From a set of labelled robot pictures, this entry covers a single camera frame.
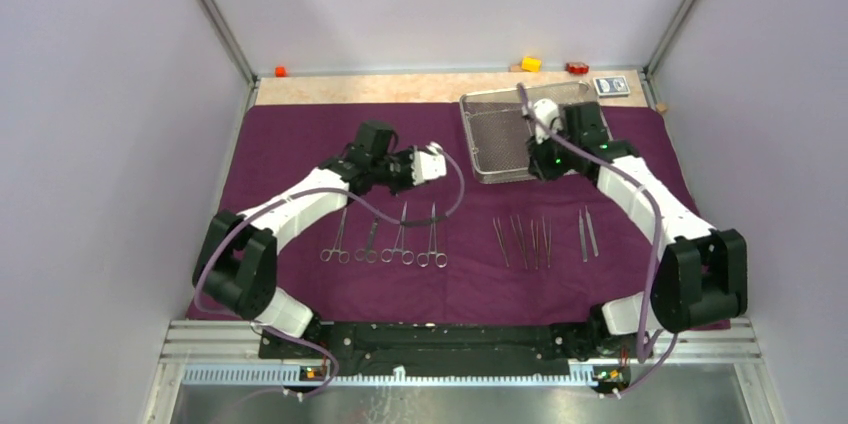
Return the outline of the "blue playing card deck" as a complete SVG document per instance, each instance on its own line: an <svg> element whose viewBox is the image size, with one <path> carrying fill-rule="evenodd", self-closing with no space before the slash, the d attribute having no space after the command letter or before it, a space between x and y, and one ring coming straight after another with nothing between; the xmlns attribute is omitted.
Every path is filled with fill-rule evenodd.
<svg viewBox="0 0 848 424"><path fill-rule="evenodd" d="M599 98L627 97L631 88L625 76L605 76L593 79L596 94Z"/></svg>

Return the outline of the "small steel hemostat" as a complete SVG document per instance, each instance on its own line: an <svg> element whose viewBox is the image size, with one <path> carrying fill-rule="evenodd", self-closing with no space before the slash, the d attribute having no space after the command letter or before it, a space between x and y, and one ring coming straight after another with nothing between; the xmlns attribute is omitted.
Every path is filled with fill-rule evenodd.
<svg viewBox="0 0 848 424"><path fill-rule="evenodd" d="M345 250L343 246L347 212L347 209L342 210L341 217L339 218L337 232L332 245L328 248L323 249L319 255L319 258L322 262L330 262L333 259L335 259L341 264L346 264L349 262L350 252Z"/></svg>

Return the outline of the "steel angled tweezers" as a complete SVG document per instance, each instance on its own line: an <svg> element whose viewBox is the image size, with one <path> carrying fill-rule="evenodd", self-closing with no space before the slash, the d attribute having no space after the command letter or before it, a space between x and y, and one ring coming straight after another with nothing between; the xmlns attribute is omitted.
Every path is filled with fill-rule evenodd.
<svg viewBox="0 0 848 424"><path fill-rule="evenodd" d="M505 234L503 231L501 220L498 217L495 217L493 220L493 228L496 234L496 239L500 248L501 255L504 260L504 264L506 268L510 267L509 255L506 248Z"/></svg>

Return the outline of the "purple cloth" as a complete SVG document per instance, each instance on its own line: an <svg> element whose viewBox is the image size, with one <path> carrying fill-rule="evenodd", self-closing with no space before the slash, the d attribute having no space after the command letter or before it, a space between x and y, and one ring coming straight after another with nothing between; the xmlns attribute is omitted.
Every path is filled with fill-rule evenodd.
<svg viewBox="0 0 848 424"><path fill-rule="evenodd" d="M428 266L336 260L322 262L342 212L312 225L278 259L278 283L331 321L547 325L581 322L596 304L640 292L651 245L624 212L587 179L552 182L478 182L472 172L460 110L455 103L266 105L252 108L238 137L220 205L239 212L300 182L323 160L339 154L361 123L380 120L397 132L401 147L440 144L460 165L434 183L399 195L377 187L348 208L344 249L366 241L374 211L424 219L431 205L446 215L438 248L448 265ZM582 262L578 211L588 206L599 257ZM520 217L529 268L525 269L510 217ZM552 227L551 268L545 264L542 217ZM506 268L492 220L501 220ZM540 268L532 262L530 220L538 225Z"/></svg>

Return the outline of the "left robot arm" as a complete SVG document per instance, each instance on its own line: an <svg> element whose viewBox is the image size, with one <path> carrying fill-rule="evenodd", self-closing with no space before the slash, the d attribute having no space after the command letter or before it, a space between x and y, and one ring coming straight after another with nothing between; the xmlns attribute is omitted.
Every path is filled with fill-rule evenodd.
<svg viewBox="0 0 848 424"><path fill-rule="evenodd" d="M397 194L444 177L441 145L395 148L387 123L363 122L341 153L313 168L290 189L240 212L219 211L209 224L192 276L195 296L217 312L268 326L297 357L319 348L317 314L279 287L278 256L328 214L345 209L375 186Z"/></svg>

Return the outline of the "metal mesh instrument tray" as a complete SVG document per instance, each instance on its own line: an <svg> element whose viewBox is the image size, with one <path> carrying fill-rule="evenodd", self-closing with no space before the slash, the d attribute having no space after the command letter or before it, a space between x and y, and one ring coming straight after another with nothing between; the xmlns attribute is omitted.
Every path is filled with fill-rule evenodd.
<svg viewBox="0 0 848 424"><path fill-rule="evenodd" d="M468 93L459 106L476 179L483 184L531 180L526 141L534 136L533 124L524 119L515 88Z"/></svg>

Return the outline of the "steel forceps clamp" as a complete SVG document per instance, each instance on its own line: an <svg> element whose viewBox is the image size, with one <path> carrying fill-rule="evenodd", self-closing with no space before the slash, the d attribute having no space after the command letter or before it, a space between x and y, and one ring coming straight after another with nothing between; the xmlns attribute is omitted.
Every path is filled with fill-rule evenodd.
<svg viewBox="0 0 848 424"><path fill-rule="evenodd" d="M411 265L415 260L414 253L405 245L406 228L403 222L407 218L407 213L408 203L405 202L401 211L400 224L398 225L394 244L392 247L385 248L381 252L380 258L383 263L390 263L395 257L404 265Z"/></svg>

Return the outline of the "steel curved tweezers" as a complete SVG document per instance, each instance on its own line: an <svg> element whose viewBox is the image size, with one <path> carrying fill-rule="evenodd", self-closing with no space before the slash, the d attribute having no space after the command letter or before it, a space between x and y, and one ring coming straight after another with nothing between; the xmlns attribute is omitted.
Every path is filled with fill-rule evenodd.
<svg viewBox="0 0 848 424"><path fill-rule="evenodd" d="M531 248L532 248L532 262L535 270L540 268L539 260L540 260L540 235L539 229L536 221L534 219L530 220L530 231L531 231Z"/></svg>

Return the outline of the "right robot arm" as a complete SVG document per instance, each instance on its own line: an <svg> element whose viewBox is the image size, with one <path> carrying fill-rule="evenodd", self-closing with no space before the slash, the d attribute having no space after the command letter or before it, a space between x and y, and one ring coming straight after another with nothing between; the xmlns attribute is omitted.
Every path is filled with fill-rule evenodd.
<svg viewBox="0 0 848 424"><path fill-rule="evenodd" d="M586 329L589 348L612 356L627 334L680 333L738 317L748 309L747 243L696 215L650 170L627 140L610 137L597 102L529 101L529 172L551 181L570 172L591 181L651 245L643 291L600 306Z"/></svg>

